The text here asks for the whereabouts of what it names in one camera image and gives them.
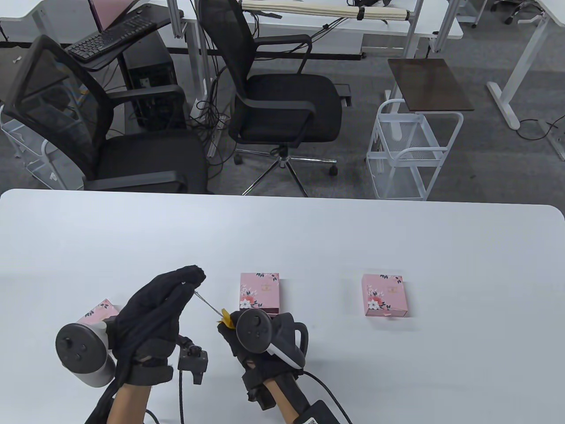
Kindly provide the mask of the person's left hand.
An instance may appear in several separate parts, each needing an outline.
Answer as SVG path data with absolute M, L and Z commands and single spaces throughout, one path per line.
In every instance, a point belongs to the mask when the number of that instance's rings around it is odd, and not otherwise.
M 196 265 L 158 275 L 119 311 L 109 337 L 117 387 L 150 387 L 172 379 L 168 359 L 180 336 L 179 319 L 205 278 Z

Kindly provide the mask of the person's right hand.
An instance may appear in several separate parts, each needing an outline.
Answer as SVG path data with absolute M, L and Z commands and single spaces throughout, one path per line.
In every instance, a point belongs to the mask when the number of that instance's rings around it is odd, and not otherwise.
M 224 337 L 230 346 L 232 354 L 245 369 L 242 380 L 247 390 L 256 389 L 265 381 L 274 379 L 279 375 L 291 375 L 297 379 L 303 374 L 302 370 L 291 367 L 282 359 L 268 353 L 252 353 L 243 347 L 237 335 L 235 325 L 242 315 L 242 311 L 231 314 L 222 310 L 223 317 L 218 323 L 218 333 Z

